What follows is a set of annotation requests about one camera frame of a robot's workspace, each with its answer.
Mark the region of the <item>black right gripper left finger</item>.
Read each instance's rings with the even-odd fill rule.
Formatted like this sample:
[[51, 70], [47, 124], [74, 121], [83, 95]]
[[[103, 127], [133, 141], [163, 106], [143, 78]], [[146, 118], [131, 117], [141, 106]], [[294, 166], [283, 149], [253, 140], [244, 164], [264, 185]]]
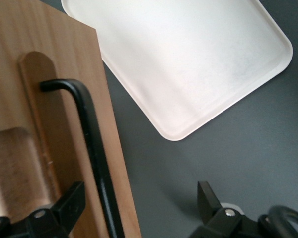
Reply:
[[77, 181], [51, 208], [40, 208], [14, 224], [0, 217], [0, 238], [68, 238], [85, 209], [84, 182]]

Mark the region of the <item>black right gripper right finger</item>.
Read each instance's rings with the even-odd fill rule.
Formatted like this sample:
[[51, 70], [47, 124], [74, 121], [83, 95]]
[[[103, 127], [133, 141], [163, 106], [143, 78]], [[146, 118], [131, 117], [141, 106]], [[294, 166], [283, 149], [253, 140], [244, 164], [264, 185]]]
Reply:
[[202, 224], [191, 238], [297, 238], [298, 232], [288, 221], [294, 212], [285, 206], [272, 207], [257, 221], [234, 208], [220, 204], [206, 181], [197, 184], [197, 205]]

